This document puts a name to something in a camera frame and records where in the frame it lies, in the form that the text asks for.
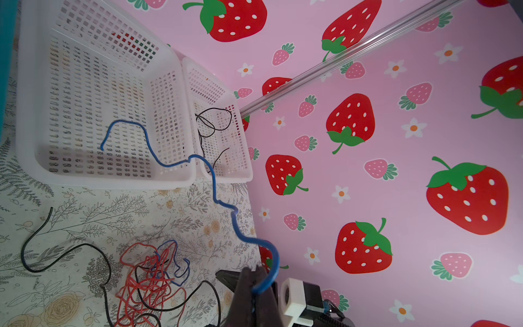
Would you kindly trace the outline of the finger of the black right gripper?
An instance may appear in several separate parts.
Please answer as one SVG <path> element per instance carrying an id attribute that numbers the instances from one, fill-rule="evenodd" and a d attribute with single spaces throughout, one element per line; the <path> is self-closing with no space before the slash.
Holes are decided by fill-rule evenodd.
<path id="1" fill-rule="evenodd" d="M 241 273 L 238 271 L 219 270 L 215 273 L 216 279 L 226 286 L 232 293 L 235 292 Z"/>

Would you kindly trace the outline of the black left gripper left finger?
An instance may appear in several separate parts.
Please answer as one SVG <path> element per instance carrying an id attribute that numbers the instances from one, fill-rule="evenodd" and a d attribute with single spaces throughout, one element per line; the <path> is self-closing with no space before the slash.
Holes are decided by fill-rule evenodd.
<path id="1" fill-rule="evenodd" d="M 228 314 L 228 326 L 253 326 L 253 284 L 253 271 L 248 267 L 243 268 L 236 282 L 234 297 Z"/>

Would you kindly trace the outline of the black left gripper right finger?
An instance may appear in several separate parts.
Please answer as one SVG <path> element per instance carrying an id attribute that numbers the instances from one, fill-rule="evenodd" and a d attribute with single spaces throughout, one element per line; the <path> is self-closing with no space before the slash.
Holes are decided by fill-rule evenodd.
<path id="1" fill-rule="evenodd" d="M 253 326 L 283 327 L 278 308 L 276 283 L 272 283 L 263 293 L 253 295 Z"/>

